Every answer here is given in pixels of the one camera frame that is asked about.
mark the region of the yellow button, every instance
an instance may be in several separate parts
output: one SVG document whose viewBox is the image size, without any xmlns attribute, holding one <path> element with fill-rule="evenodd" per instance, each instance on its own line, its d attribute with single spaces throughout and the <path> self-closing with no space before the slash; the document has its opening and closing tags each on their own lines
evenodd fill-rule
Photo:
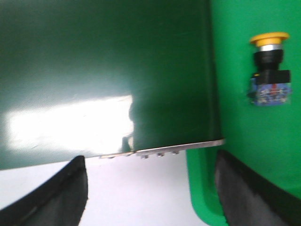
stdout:
<svg viewBox="0 0 301 226">
<path fill-rule="evenodd" d="M 281 41 L 288 39 L 290 36 L 286 32 L 271 32 L 265 34 L 259 34 L 250 39 L 250 43 L 255 44 L 257 47 L 281 44 Z"/>
</svg>

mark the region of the white surface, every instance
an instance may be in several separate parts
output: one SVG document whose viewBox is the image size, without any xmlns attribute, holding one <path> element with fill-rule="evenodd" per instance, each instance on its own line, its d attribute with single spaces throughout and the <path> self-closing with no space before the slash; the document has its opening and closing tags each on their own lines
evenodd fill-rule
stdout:
<svg viewBox="0 0 301 226">
<path fill-rule="evenodd" d="M 0 171 L 0 208 L 39 186 L 65 164 Z M 146 160 L 135 155 L 92 158 L 86 165 L 89 200 L 80 226 L 206 225 L 190 202 L 185 152 Z"/>
</svg>

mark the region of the green panel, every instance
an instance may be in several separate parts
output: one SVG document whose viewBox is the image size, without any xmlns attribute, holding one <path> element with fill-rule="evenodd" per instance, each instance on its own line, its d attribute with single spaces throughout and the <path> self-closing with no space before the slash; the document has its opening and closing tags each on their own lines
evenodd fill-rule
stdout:
<svg viewBox="0 0 301 226">
<path fill-rule="evenodd" d="M 213 0 L 214 51 L 219 86 L 224 149 L 262 176 L 301 197 L 301 18 L 300 0 Z M 257 34 L 288 32 L 281 70 L 291 70 L 290 105 L 257 107 L 246 97 Z M 217 148 L 187 152 L 192 203 L 212 226 L 225 226 L 214 188 Z"/>
<path fill-rule="evenodd" d="M 1 1 L 0 169 L 220 139 L 207 4 Z"/>
</svg>

